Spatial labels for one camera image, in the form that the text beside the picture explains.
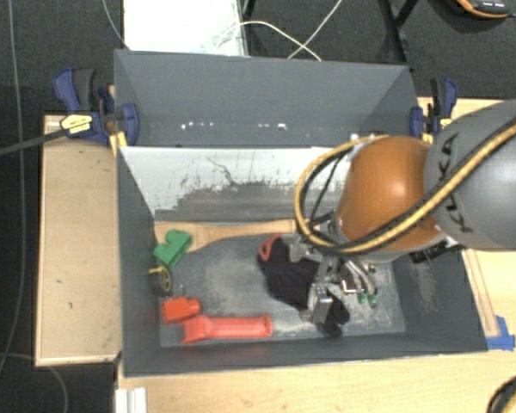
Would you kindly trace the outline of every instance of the wooden spoon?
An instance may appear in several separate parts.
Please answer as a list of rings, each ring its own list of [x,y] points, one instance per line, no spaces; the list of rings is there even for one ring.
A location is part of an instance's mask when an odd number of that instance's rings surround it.
[[[160,222],[155,224],[155,237],[164,242],[170,230],[184,231],[191,235],[192,243],[187,252],[200,250],[210,243],[224,238],[255,236],[258,234],[291,234],[296,231],[294,219],[270,220],[249,225],[208,225],[197,222]]]

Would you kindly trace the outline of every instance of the white cable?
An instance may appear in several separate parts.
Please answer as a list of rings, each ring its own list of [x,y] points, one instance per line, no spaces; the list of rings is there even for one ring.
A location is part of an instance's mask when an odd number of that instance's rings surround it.
[[[21,91],[19,86],[19,71],[17,68],[17,54],[15,53],[15,30],[14,30],[14,15],[13,15],[12,0],[8,0],[8,14],[9,14],[9,45],[11,47],[11,59],[14,70],[14,88],[15,101],[17,106],[17,137],[19,142],[23,141],[23,118],[21,105]],[[25,274],[27,272],[27,204],[25,195],[25,154],[23,150],[19,152],[19,189],[20,189],[20,215],[21,215],[21,266],[19,272],[19,287],[17,289],[17,300],[15,301],[15,311],[11,328],[9,329],[6,347],[0,359],[0,377],[2,376],[3,368],[6,365],[11,345],[14,341],[15,331],[19,322],[19,315],[21,313],[22,298],[25,291]]]
[[[120,35],[117,27],[114,26],[113,18],[111,18],[111,14],[109,14],[109,8],[107,7],[107,2],[105,0],[101,0],[101,3],[103,3],[103,8],[105,9],[105,15],[107,16],[107,19],[109,20],[109,24],[111,25],[111,28],[113,29],[117,38],[119,39],[119,41],[124,45],[124,47],[127,50],[130,50],[130,47],[128,47],[128,45],[124,42],[124,39],[122,38],[122,35]]]
[[[323,21],[321,23],[319,23],[319,26],[317,26],[316,30],[314,31],[314,33],[312,35],[310,35],[310,37],[308,38],[308,40],[305,41],[305,43],[299,47],[296,51],[294,51],[293,53],[291,53],[287,59],[292,59],[297,53],[299,53],[302,49],[305,50],[305,47],[308,46],[310,44],[310,42],[316,38],[317,34],[319,34],[319,31],[321,31],[321,29],[323,29],[323,26],[325,26],[325,23],[327,23],[329,21],[329,18],[331,16],[333,16],[333,14],[338,10],[338,8],[340,7],[340,5],[342,4],[342,1],[343,0],[338,0],[336,3],[335,3],[335,6],[333,6],[333,8],[330,10],[330,12],[325,16],[325,18],[323,18]]]
[[[19,360],[25,360],[33,362],[33,357],[28,354],[14,354],[9,353],[8,357],[10,358],[17,358]],[[61,375],[58,373],[57,370],[55,370],[53,367],[44,367],[46,370],[48,370],[52,375],[55,377],[55,379],[58,381],[59,386],[61,387],[61,392],[63,392],[63,413],[67,413],[69,411],[69,392],[67,391],[67,386],[65,385],[65,381],[63,378],[61,378]]]
[[[251,22],[241,22],[241,23],[237,23],[237,24],[234,24],[233,26],[231,26],[230,28],[227,28],[225,29],[225,31],[223,33],[221,33],[221,35],[218,37],[218,41],[216,42],[216,51],[219,50],[219,48],[224,44],[224,43],[227,43],[228,41],[233,41],[235,38],[236,38],[236,34],[234,32],[234,34],[231,36],[230,39],[226,40],[226,41],[223,41],[223,39],[225,38],[225,36],[231,32],[231,31],[235,31],[235,29],[237,28],[240,28],[241,26],[245,26],[245,25],[248,25],[248,24],[259,24],[259,25],[262,25],[262,26],[267,26],[268,28],[271,28],[273,29],[275,32],[277,32],[278,34],[281,34],[283,35],[286,39],[292,41],[294,44],[298,45],[299,46],[299,51],[301,50],[305,50],[307,53],[309,53],[314,59],[316,59],[317,61],[322,61],[321,60],[321,57],[319,55],[317,55],[315,52],[313,52],[311,49],[309,49],[309,47],[307,47],[306,45],[303,45],[302,43],[300,43],[300,41],[296,40],[295,38],[291,37],[289,34],[283,32],[281,29],[277,28],[276,26],[274,26],[273,24],[271,23],[268,23],[268,22],[262,22],[262,21],[251,21]]]

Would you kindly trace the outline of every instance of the red object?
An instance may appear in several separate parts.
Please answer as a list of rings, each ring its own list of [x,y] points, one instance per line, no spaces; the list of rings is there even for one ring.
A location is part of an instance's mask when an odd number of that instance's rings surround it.
[[[181,322],[185,330],[183,344],[211,338],[263,338],[273,334],[268,315],[250,318],[213,318],[199,315]]]
[[[163,303],[163,321],[165,324],[179,323],[181,320],[200,313],[200,302],[197,299],[177,297],[167,299]]]
[[[269,260],[269,257],[272,255],[272,245],[280,237],[280,234],[275,234],[260,245],[260,248],[258,249],[258,256],[260,256],[263,262],[267,262]]]

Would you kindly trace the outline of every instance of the bin floor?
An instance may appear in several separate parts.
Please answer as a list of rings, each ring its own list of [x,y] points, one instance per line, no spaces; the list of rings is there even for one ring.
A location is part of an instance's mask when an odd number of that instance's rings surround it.
[[[186,254],[172,270],[172,278],[175,286],[184,286],[188,297],[200,301],[203,314],[211,317],[267,314],[273,322],[273,335],[260,340],[206,341],[190,347],[219,342],[283,341],[322,336],[313,324],[300,319],[296,309],[268,295],[265,277],[256,261],[258,247],[267,238],[226,239]],[[367,303],[359,304],[354,295],[345,296],[344,304],[351,318],[343,327],[344,336],[405,331],[391,263],[377,266],[372,277],[378,284],[377,306],[373,309]],[[183,328],[179,324],[161,324],[160,337],[162,347],[179,347]]]

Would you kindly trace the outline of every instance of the black floor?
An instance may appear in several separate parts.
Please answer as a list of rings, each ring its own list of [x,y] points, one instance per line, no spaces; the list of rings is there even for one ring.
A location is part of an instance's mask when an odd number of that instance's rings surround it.
[[[121,0],[107,0],[121,22]],[[401,7],[405,0],[392,0]],[[266,20],[305,39],[334,0],[258,0],[255,19]],[[516,11],[516,0],[507,0]],[[52,92],[55,72],[93,67],[96,85],[113,79],[113,49],[119,46],[100,0],[14,0],[25,138],[40,133],[45,111],[60,108]],[[467,97],[516,97],[516,19],[481,21],[450,11],[441,0],[420,0],[403,26],[419,95],[429,95],[431,77],[450,77]],[[310,45],[324,59],[393,61],[383,53],[385,25],[378,3],[344,4]],[[293,50],[265,28],[253,28],[255,54],[285,57]],[[9,53],[7,0],[0,0],[0,145],[17,140],[15,93]],[[39,215],[39,153],[26,151],[28,271],[21,318],[12,351],[32,354]],[[20,275],[19,165],[17,156],[0,158],[0,352],[11,325]],[[60,368],[69,391],[70,411],[112,409],[111,365]],[[50,373],[29,363],[8,361],[0,381],[0,412],[61,411],[62,394]]]

